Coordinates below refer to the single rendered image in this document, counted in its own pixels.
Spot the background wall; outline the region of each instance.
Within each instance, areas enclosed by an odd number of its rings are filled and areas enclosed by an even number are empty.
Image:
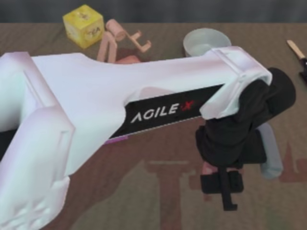
[[[61,22],[88,4],[119,22],[307,22],[307,0],[0,0],[0,22]]]

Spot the robotic arm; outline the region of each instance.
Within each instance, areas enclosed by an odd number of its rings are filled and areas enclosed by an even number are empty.
[[[101,63],[78,53],[3,55],[0,131],[11,139],[1,142],[0,229],[48,224],[64,205],[69,176],[107,140],[200,116],[207,124],[237,114],[247,119],[241,95],[248,97],[246,89],[255,82],[271,86],[274,78],[234,46],[134,65]],[[199,129],[197,145],[205,161],[221,167],[204,144],[217,141],[208,142],[207,132],[215,130],[210,127]],[[226,194],[219,186],[213,190]]]

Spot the table surface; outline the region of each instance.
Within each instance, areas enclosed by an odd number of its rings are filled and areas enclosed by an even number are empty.
[[[270,121],[285,171],[265,180],[258,165],[244,170],[245,191],[234,195],[237,212],[223,212],[219,195],[204,196],[202,161],[194,133],[204,121],[194,119],[131,136],[102,146],[71,177],[63,211],[44,230],[304,230],[307,225],[307,88],[301,66],[286,44],[292,39],[307,53],[307,24],[149,23],[123,24],[143,32],[152,48],[140,55],[128,42],[119,58],[139,55],[143,61],[180,58],[191,30],[210,27],[229,36],[266,67],[277,67],[292,79],[296,104]],[[96,58],[99,43],[86,50],[68,40],[62,24],[0,24],[0,55],[27,51],[32,56],[82,52]]]

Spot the magenta object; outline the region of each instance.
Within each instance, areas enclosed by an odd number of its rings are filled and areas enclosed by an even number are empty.
[[[120,138],[113,138],[113,139],[106,141],[105,145],[115,143],[115,142],[118,142],[118,141],[122,141],[122,140],[127,140],[127,139],[128,139],[128,136],[124,136],[124,137],[120,137]]]

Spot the yellow cube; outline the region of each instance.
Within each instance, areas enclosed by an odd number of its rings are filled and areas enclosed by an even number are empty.
[[[99,41],[105,31],[104,18],[83,5],[63,16],[67,37],[85,49]]]

